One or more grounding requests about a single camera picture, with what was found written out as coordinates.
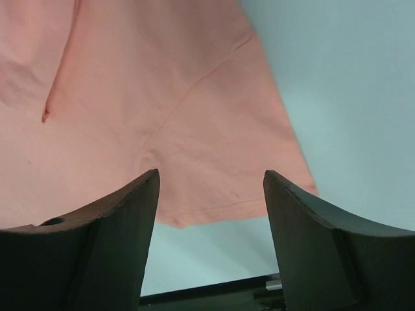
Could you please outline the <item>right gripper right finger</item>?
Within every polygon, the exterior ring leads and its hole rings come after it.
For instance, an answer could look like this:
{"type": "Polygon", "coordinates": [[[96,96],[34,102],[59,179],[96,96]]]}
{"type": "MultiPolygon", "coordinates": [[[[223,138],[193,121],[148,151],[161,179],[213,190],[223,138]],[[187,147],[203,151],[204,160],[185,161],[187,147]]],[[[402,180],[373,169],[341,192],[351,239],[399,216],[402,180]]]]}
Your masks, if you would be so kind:
{"type": "Polygon", "coordinates": [[[273,170],[265,201],[288,310],[413,310],[414,232],[349,213],[273,170]]]}

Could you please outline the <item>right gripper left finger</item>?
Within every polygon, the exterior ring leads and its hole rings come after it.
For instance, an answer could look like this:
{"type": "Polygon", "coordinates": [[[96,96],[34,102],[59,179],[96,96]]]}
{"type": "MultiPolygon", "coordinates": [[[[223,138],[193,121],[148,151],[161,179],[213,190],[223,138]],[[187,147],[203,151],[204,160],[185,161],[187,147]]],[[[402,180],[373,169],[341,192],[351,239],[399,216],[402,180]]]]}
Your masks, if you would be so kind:
{"type": "Polygon", "coordinates": [[[2,310],[137,310],[160,193],[149,170],[41,225],[1,231],[2,310]]]}

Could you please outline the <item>salmon pink t shirt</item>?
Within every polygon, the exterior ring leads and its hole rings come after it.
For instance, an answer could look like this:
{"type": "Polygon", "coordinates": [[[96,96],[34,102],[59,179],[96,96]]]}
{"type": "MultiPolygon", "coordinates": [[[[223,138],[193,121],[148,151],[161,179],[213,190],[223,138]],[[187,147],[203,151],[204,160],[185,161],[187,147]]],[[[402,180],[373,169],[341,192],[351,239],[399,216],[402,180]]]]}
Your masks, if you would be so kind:
{"type": "Polygon", "coordinates": [[[154,168],[176,228],[265,216],[268,169],[316,194],[238,3],[2,1],[1,227],[154,168]]]}

